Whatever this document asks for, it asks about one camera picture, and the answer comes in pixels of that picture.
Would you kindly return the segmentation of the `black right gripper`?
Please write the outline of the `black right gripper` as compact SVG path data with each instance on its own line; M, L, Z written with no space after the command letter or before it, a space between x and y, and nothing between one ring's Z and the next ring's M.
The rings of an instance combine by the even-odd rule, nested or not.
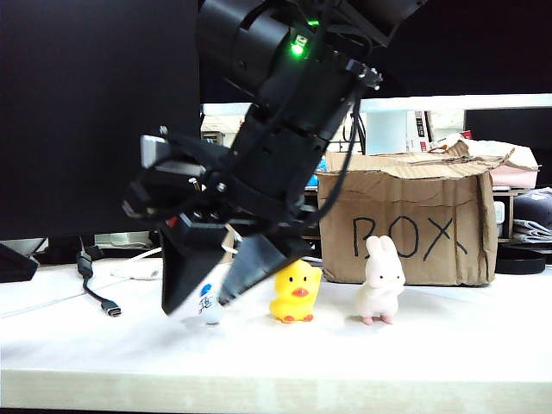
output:
M218 303L230 304L261 281L308 256L299 236L311 210L304 187L323 157L321 140L268 140L224 147L200 140L141 141L142 169L130 181L125 214L161 233L161 308L174 314L223 258L232 226L246 237Z

